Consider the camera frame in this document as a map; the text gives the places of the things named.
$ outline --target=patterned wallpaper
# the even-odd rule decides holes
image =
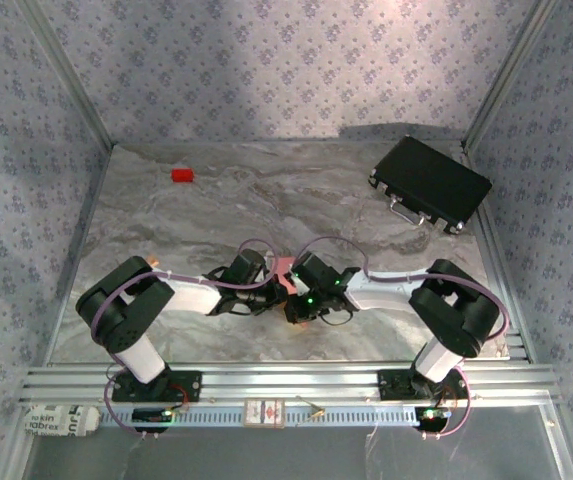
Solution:
[[[534,1],[41,3],[111,138],[173,143],[461,138]]]
[[[538,357],[573,415],[573,0],[562,0],[475,155]]]
[[[11,0],[0,0],[0,448],[40,364],[104,155]]]

